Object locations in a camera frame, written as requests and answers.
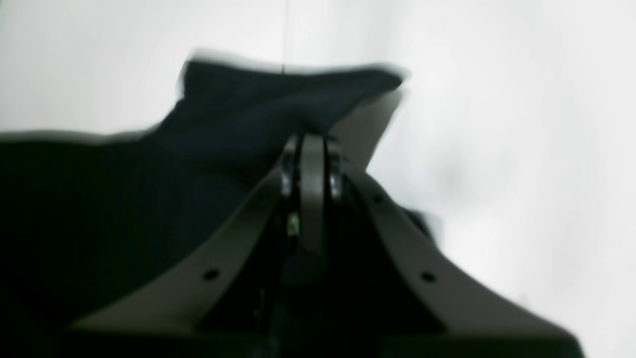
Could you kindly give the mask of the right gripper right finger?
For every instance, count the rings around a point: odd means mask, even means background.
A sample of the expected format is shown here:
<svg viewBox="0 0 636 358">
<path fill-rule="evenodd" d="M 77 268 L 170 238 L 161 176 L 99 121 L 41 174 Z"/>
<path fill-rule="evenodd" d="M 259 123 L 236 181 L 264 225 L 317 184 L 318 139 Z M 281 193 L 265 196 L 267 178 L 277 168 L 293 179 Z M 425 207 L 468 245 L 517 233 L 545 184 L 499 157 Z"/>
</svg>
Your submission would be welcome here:
<svg viewBox="0 0 636 358">
<path fill-rule="evenodd" d="M 325 141 L 330 243 L 355 332 L 371 349 L 577 349 L 560 326 L 501 297 L 447 259 L 336 140 Z"/>
</svg>

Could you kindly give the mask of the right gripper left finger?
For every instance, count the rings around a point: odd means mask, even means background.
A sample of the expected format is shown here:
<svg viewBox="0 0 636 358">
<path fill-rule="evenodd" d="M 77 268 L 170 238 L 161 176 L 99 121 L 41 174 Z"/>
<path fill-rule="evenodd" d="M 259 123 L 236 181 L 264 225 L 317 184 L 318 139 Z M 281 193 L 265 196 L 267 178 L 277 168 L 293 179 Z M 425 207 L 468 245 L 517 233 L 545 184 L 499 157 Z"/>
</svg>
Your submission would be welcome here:
<svg viewBox="0 0 636 358">
<path fill-rule="evenodd" d="M 181 337 L 195 333 L 204 317 L 237 282 L 257 245 L 286 251 L 285 209 L 295 188 L 301 145 L 289 138 L 281 161 L 209 240 L 136 292 L 70 325 L 73 334 Z"/>
</svg>

